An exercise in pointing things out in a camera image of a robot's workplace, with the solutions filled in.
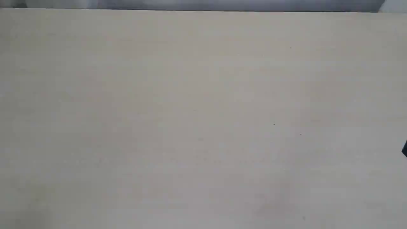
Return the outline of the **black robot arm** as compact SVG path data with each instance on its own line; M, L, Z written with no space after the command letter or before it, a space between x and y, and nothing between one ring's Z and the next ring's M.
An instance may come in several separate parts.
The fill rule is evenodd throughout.
M405 157L407 157L407 142L405 142L405 144L403 145L402 154L403 154Z

